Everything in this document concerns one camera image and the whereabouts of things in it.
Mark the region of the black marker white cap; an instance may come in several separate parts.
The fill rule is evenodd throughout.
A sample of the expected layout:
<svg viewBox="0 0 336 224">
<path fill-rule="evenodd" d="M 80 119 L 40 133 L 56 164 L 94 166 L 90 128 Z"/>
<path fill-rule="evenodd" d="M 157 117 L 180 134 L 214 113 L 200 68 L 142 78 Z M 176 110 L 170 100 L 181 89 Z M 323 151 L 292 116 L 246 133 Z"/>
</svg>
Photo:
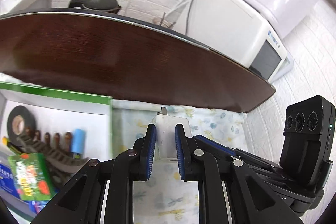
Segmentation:
<svg viewBox="0 0 336 224">
<path fill-rule="evenodd" d="M 16 155 L 21 155 L 21 154 L 24 153 L 23 150 L 22 150 L 20 147 L 18 147 L 18 146 L 16 146 L 16 145 L 14 145 L 13 143 L 11 143 L 11 141 L 9 141 L 9 139 L 8 139 L 7 137 L 3 137 L 3 138 L 2 138 L 2 143 L 3 143 L 9 150 L 11 150 L 13 153 L 15 153 Z"/>
</svg>

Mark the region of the dark wooden headboard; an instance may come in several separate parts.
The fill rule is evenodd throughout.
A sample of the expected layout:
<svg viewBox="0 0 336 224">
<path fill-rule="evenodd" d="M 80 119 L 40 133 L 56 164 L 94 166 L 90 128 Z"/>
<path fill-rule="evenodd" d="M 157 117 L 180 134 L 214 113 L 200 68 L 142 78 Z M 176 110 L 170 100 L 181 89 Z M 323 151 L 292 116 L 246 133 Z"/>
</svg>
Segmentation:
<svg viewBox="0 0 336 224">
<path fill-rule="evenodd" d="M 1 16 L 1 72 L 119 100 L 244 113 L 276 91 L 232 59 L 174 31 L 68 9 Z"/>
</svg>

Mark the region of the large green open box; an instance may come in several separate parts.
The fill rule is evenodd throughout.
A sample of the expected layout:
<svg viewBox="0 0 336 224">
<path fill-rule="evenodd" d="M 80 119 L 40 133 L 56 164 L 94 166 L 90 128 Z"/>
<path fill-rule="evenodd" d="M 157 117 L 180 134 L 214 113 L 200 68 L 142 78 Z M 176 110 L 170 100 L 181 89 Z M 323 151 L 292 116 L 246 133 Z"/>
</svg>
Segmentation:
<svg viewBox="0 0 336 224">
<path fill-rule="evenodd" d="M 34 85 L 1 83 L 1 137 L 7 135 L 7 118 L 16 106 L 34 115 L 36 129 L 44 134 L 86 132 L 82 157 L 100 161 L 112 157 L 112 98 Z"/>
</svg>

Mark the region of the white water dispenser appliance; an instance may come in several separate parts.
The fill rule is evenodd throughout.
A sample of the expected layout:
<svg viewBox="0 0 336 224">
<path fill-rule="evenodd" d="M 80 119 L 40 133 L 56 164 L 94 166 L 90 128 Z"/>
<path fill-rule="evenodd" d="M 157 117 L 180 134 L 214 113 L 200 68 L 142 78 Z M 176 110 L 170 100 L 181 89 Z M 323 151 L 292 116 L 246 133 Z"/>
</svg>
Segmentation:
<svg viewBox="0 0 336 224">
<path fill-rule="evenodd" d="M 173 29 L 273 82 L 293 61 L 282 40 L 318 0 L 190 0 Z"/>
</svg>

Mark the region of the black electrical tape roll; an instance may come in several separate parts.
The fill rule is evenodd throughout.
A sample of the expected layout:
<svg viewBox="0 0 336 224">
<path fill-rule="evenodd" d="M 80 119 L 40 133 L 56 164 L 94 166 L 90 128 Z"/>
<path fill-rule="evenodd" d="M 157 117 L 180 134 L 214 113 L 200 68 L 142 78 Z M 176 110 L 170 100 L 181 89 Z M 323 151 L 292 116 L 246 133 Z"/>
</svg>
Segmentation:
<svg viewBox="0 0 336 224">
<path fill-rule="evenodd" d="M 19 137 L 33 134 L 36 130 L 34 115 L 25 106 L 19 105 L 11 110 L 7 118 L 7 135 L 11 143 L 22 147 Z"/>
</svg>

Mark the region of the small green box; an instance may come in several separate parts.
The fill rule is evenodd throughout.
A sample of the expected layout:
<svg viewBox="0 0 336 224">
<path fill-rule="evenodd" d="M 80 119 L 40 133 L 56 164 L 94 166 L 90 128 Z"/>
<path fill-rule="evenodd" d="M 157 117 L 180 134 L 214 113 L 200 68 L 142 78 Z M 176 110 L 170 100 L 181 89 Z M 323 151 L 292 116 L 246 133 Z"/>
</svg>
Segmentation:
<svg viewBox="0 0 336 224">
<path fill-rule="evenodd" d="M 53 198 L 55 187 L 41 153 L 13 155 L 7 160 L 21 200 L 49 201 Z"/>
</svg>

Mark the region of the black kettle lid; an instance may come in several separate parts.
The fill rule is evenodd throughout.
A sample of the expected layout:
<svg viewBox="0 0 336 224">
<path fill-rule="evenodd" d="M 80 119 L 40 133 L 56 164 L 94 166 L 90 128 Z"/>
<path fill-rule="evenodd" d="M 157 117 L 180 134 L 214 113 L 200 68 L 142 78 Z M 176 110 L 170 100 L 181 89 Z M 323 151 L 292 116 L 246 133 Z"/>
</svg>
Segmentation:
<svg viewBox="0 0 336 224">
<path fill-rule="evenodd" d="M 112 14 L 117 14 L 121 10 L 121 6 L 116 0 L 70 0 L 68 7 Z"/>
</svg>

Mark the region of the white USB charger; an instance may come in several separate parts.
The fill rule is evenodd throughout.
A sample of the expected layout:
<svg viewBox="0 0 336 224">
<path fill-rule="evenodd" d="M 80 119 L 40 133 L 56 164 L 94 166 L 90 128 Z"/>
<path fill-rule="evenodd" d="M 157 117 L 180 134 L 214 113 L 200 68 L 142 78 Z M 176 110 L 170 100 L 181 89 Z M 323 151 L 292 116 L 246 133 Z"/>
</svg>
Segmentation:
<svg viewBox="0 0 336 224">
<path fill-rule="evenodd" d="M 155 161 L 171 162 L 177 161 L 177 150 L 175 145 L 175 126 L 178 124 L 183 125 L 185 135 L 192 137 L 189 120 L 171 116 L 167 113 L 165 107 L 161 107 L 161 111 L 151 121 L 156 129 L 156 142 L 155 142 Z"/>
</svg>

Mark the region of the blue medicine tablet box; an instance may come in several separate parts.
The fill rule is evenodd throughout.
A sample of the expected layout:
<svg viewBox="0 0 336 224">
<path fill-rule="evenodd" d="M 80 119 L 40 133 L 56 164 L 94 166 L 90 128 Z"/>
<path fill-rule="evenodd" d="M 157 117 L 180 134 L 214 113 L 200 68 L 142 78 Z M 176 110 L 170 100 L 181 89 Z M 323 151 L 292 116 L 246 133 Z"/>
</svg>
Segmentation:
<svg viewBox="0 0 336 224">
<path fill-rule="evenodd" d="M 11 169 L 2 163 L 0 164 L 0 183 L 1 189 L 20 200 L 20 196 L 15 188 L 14 177 Z"/>
</svg>

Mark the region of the black marker blue cap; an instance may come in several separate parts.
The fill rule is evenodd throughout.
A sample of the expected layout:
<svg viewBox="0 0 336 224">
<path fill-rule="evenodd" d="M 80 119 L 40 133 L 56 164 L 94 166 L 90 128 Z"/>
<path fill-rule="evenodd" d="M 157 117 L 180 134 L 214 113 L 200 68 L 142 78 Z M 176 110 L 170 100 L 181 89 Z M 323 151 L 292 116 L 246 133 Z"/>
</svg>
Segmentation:
<svg viewBox="0 0 336 224">
<path fill-rule="evenodd" d="M 81 159 L 84 153 L 86 132 L 76 128 L 72 134 L 71 153 L 74 159 Z"/>
</svg>

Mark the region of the grey-brown hair claw clip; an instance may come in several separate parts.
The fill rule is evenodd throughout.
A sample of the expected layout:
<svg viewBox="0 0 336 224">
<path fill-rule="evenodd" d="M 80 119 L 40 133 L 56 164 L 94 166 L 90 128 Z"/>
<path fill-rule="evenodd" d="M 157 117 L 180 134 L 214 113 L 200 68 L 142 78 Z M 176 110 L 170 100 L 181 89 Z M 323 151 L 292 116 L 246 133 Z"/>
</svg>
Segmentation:
<svg viewBox="0 0 336 224">
<path fill-rule="evenodd" d="M 74 159 L 59 150 L 48 148 L 42 141 L 34 141 L 28 135 L 18 136 L 17 141 L 24 148 L 26 153 L 43 154 L 47 162 L 65 173 L 76 173 L 89 161 L 88 158 Z"/>
</svg>

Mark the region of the blue chewing gum container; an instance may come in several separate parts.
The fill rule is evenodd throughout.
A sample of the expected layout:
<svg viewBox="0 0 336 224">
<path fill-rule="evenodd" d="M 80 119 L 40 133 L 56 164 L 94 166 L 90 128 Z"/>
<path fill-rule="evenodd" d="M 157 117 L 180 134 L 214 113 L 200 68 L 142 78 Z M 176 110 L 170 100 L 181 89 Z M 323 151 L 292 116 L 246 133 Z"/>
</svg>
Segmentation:
<svg viewBox="0 0 336 224">
<path fill-rule="evenodd" d="M 28 205 L 33 213 L 38 214 L 48 203 L 49 201 L 29 201 Z"/>
</svg>

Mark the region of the brown wooden comb massager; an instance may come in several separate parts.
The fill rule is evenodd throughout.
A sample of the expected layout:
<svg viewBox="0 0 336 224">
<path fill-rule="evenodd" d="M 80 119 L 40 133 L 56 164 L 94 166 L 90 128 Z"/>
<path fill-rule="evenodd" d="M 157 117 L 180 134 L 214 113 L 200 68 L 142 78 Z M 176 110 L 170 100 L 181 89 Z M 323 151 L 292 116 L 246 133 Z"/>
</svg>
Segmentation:
<svg viewBox="0 0 336 224">
<path fill-rule="evenodd" d="M 46 132 L 43 135 L 39 130 L 32 130 L 29 127 L 25 129 L 26 134 L 34 141 L 43 141 L 48 149 L 54 148 L 61 151 L 67 156 L 72 156 L 71 143 L 72 143 L 72 133 L 66 132 L 61 135 L 59 132 L 54 133 L 52 136 L 50 133 Z M 64 137 L 64 147 L 60 145 L 60 141 Z"/>
</svg>

